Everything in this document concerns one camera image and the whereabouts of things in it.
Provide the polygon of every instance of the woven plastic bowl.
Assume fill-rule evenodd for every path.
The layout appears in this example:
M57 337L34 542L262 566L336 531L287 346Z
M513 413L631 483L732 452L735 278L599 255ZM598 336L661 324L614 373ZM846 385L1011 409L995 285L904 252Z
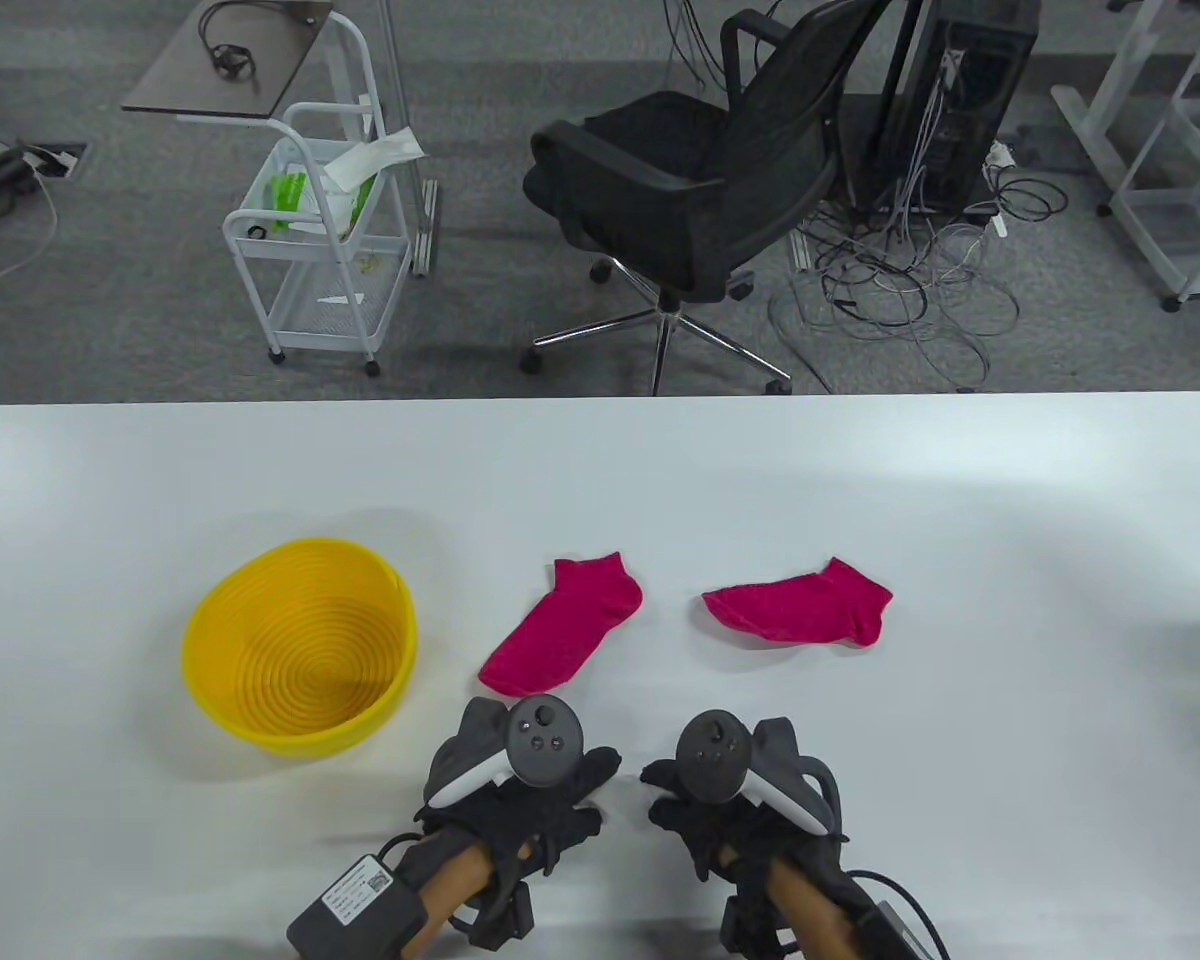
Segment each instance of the woven plastic bowl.
M296 540L217 584L182 677L218 726L270 754L331 756L391 716L418 659L408 586L372 550Z

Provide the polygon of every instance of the ankle sock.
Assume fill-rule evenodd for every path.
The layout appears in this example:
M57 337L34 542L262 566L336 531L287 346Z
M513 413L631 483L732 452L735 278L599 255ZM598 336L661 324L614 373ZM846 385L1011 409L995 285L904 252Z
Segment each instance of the ankle sock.
M644 601L620 553L554 562L554 589L503 640L480 682L504 696L532 696L571 680L610 630Z
M880 640L884 607L893 599L848 563L833 558L823 572L772 584L730 586L702 594L716 620L774 644L835 644Z

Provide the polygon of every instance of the black office chair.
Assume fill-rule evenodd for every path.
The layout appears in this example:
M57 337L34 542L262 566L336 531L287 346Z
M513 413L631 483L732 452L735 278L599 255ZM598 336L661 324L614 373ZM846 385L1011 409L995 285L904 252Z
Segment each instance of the black office chair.
M536 164L524 196L559 220L574 247L605 254L652 302L636 314L533 340L521 368L535 374L541 349L565 340L658 320L650 394L656 396L670 335L683 326L773 376L767 394L791 394L791 376L706 324L683 304L718 304L750 292L733 271L786 236L841 172L836 114L844 77L889 0L830 0L787 28L755 10L720 28L728 109L661 91L533 134ZM773 46L745 90L740 34Z

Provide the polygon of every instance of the chair caster wheel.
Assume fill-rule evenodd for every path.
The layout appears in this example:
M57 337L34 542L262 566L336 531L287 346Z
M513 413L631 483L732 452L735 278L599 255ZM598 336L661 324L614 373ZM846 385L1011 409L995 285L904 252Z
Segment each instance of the chair caster wheel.
M521 353L522 374L540 374L542 372L542 352L536 347L530 347Z

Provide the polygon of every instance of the mesh chair back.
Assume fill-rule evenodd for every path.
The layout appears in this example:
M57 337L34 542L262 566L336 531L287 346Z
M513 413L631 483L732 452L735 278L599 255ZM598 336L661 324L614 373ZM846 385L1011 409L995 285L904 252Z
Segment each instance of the mesh chair back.
M839 173L844 77L889 0L830 0L802 17L748 84L702 156L722 178L728 246L738 257L796 228Z

